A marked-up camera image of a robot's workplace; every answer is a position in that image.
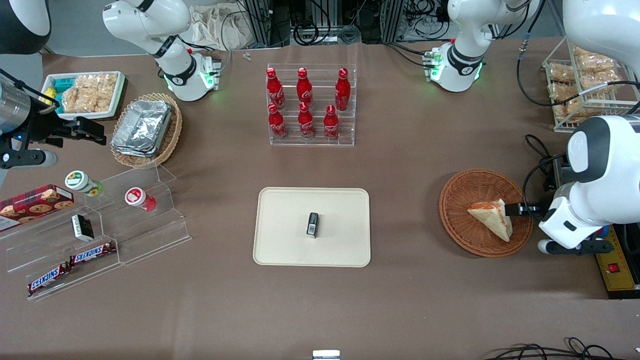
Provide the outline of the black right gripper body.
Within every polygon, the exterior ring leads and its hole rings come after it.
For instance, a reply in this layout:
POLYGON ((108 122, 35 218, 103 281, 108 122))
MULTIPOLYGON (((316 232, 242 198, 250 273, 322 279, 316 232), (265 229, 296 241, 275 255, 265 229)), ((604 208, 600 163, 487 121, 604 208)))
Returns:
POLYGON ((62 148, 64 139, 73 140, 71 123, 61 119, 54 109, 32 108, 25 120, 22 148, 27 150, 34 142, 47 143, 62 148))

